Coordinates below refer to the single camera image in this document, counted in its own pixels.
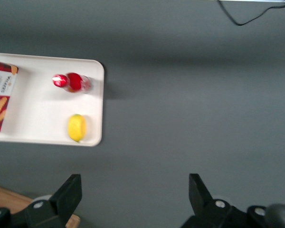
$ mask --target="bottle cap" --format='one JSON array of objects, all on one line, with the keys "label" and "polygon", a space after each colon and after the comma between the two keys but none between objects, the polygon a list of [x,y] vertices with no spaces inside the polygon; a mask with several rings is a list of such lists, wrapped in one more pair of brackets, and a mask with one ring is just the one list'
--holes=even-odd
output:
[{"label": "bottle cap", "polygon": [[68,78],[65,75],[54,75],[52,80],[57,87],[65,87],[68,84]]}]

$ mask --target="white tray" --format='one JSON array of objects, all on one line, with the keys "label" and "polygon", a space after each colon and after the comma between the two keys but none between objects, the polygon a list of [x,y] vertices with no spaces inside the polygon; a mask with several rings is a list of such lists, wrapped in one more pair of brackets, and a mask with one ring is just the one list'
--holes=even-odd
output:
[{"label": "white tray", "polygon": [[[19,67],[0,141],[95,146],[102,136],[104,68],[95,60],[24,56],[0,53],[0,62]],[[92,78],[87,93],[70,93],[52,83],[52,76],[76,72]],[[77,143],[67,134],[67,122],[81,114],[85,138]]]}]

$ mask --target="yellow lemon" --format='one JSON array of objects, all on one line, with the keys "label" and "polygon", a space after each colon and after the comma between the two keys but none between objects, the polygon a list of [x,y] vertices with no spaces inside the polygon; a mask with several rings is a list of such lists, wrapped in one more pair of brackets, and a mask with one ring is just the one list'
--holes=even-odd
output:
[{"label": "yellow lemon", "polygon": [[71,139],[79,142],[86,135],[86,120],[82,115],[75,114],[70,117],[67,132]]}]

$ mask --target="gray table surface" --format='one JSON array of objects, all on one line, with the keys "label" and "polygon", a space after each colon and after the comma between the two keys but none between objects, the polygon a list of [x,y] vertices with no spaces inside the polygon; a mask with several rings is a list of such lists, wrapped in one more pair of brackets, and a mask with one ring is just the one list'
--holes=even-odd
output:
[{"label": "gray table surface", "polygon": [[[227,2],[238,20],[269,3]],[[285,203],[285,9],[236,27],[214,1],[0,1],[0,52],[105,67],[92,148],[0,142],[0,185],[37,197],[81,173],[81,228],[177,228],[189,173],[241,210]]]}]

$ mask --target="red bottle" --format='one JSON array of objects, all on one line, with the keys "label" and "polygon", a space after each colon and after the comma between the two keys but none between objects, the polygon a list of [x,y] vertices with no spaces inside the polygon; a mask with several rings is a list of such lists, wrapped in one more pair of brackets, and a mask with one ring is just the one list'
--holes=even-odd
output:
[{"label": "red bottle", "polygon": [[88,92],[91,89],[91,79],[77,73],[54,75],[53,83],[57,87],[64,88],[68,92]]}]

